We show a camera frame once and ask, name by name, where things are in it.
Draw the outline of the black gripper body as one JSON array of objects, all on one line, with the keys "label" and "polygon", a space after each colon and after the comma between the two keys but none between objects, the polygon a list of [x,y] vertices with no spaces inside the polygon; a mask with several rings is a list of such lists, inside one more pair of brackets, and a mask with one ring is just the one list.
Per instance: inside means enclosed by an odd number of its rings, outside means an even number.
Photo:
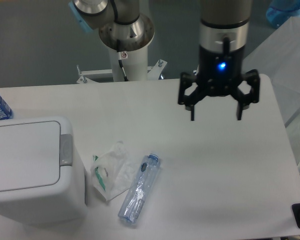
[{"label": "black gripper body", "polygon": [[199,73],[196,83],[200,90],[207,90],[210,97],[230,94],[233,83],[241,75],[245,47],[231,51],[228,55],[199,48]]}]

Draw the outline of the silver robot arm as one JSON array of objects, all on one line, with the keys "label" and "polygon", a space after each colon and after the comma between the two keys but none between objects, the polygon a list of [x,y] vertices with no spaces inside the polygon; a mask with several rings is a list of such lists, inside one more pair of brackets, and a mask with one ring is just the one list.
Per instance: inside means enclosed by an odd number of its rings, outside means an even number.
[{"label": "silver robot arm", "polygon": [[[205,97],[233,97],[237,119],[259,101],[260,77],[253,69],[242,73],[252,2],[202,0],[200,2],[199,63],[196,73],[180,75],[178,103],[192,114]],[[137,0],[72,0],[69,8],[80,27],[98,30],[103,44],[113,52],[112,73],[117,82],[147,76],[147,58],[133,54],[154,38],[152,21],[140,12]]]}]

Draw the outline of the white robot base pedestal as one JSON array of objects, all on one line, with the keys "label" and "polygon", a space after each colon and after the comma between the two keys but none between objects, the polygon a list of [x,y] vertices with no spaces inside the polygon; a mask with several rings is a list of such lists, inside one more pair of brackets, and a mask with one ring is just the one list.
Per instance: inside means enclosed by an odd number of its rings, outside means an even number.
[{"label": "white robot base pedestal", "polygon": [[110,69],[80,70],[77,66],[78,84],[127,82],[164,79],[163,71],[167,61],[159,59],[154,65],[148,65],[148,48],[136,51],[116,52],[109,50]]}]

